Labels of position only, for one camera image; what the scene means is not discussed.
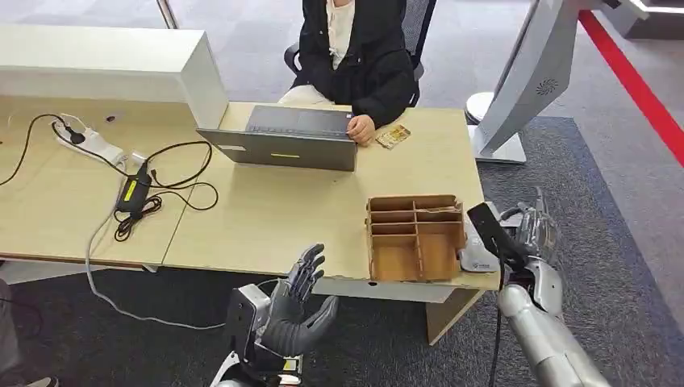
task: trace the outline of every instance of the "black jacket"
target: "black jacket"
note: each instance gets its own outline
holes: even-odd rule
[[[302,72],[293,87],[313,85],[327,99],[352,105],[354,114],[367,114],[376,127],[382,127],[403,113],[418,87],[402,31],[406,0],[355,1],[349,49],[337,70],[333,70],[327,2],[302,0]]]

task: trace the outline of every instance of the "laptop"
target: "laptop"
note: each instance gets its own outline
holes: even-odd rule
[[[236,163],[353,171],[351,118],[344,111],[255,106],[244,131],[197,132]]]

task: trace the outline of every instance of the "cardboard divider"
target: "cardboard divider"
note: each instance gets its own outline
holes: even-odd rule
[[[461,210],[461,204],[456,201],[456,198],[453,195],[430,195],[414,197],[414,204],[417,210],[454,206],[457,207],[457,210]]]
[[[419,278],[415,256],[416,235],[374,235],[371,278],[377,281],[405,281]]]
[[[368,201],[370,211],[413,211],[413,198],[411,197],[390,197],[390,198],[371,198]]]
[[[415,235],[415,223],[371,224],[373,235]]]
[[[452,211],[421,211],[415,213],[418,222],[462,222],[463,214]]]
[[[371,279],[437,281],[457,274],[465,232],[455,196],[371,198],[367,210]]]
[[[465,238],[459,231],[463,224],[418,223],[419,254],[423,257],[423,276],[432,279],[448,279],[445,273],[458,270],[457,252],[465,246]]]
[[[371,223],[414,223],[415,212],[411,211],[371,211]]]

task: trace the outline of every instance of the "gray carpet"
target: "gray carpet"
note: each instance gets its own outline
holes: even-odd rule
[[[682,385],[682,333],[574,121],[538,118],[524,134],[526,165],[480,167],[487,198],[505,208],[532,199],[534,185],[544,189],[562,230],[566,321],[613,385]],[[260,279],[169,269],[95,273],[101,291],[124,307],[195,324],[223,320],[229,289]],[[19,300],[39,306],[46,322],[39,338],[22,340],[27,377],[56,374],[67,386],[199,386],[207,385],[226,355],[221,331],[119,316],[90,294],[83,275],[13,290]],[[421,304],[345,298],[328,340],[306,357],[307,385],[485,385],[493,300],[487,294],[429,347]],[[17,312],[21,331],[30,333],[35,320]],[[498,385],[534,385],[508,329],[499,359]]]

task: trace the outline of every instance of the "power strip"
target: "power strip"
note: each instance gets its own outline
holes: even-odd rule
[[[54,121],[54,123],[55,123],[55,129],[57,130],[57,132],[59,132],[59,134],[62,137],[64,137],[65,139],[71,138],[71,135],[66,131],[66,129],[64,128],[62,123],[60,123],[59,121]],[[126,157],[126,154],[123,152],[123,150],[121,148],[117,148],[114,145],[107,143],[107,141],[99,133],[90,129],[89,127],[86,127],[84,125],[84,128],[85,128],[85,130],[83,131],[82,134],[85,137],[85,141],[78,144],[79,147],[104,157],[106,160],[108,160],[113,165],[117,165],[119,162],[121,162]],[[67,148],[74,150],[76,152],[79,152],[82,155],[92,157],[95,160],[102,162],[102,160],[98,159],[97,157],[95,157],[93,155],[89,155],[86,152],[83,152],[81,149],[76,148],[76,146],[74,146],[74,144],[72,144],[69,141],[64,141],[59,136],[57,136],[56,139],[57,139],[57,142],[59,144],[62,144],[64,146],[66,146]]]

